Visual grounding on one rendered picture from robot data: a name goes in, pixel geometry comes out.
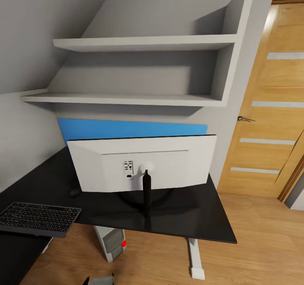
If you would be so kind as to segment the keyboard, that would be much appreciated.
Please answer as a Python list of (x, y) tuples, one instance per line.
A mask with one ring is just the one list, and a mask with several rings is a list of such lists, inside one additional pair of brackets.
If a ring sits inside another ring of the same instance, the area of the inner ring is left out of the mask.
[(65, 238), (81, 208), (13, 202), (0, 213), (0, 231)]

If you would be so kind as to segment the monitor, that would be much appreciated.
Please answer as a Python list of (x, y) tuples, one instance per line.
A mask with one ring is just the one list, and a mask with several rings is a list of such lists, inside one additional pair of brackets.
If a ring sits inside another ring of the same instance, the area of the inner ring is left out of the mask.
[[(216, 134), (67, 140), (82, 192), (117, 192), (127, 203), (143, 207), (167, 200), (177, 187), (205, 184)], [(151, 189), (173, 188), (151, 202)], [(143, 190), (144, 203), (119, 192)]]

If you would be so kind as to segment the mouse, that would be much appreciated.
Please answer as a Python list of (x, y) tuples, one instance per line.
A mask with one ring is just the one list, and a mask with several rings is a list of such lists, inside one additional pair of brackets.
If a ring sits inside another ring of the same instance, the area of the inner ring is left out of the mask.
[(81, 187), (79, 186), (79, 187), (77, 187), (77, 188), (71, 190), (69, 195), (70, 195), (71, 197), (74, 197), (74, 196), (77, 196), (77, 195), (80, 194), (80, 193), (81, 193)]

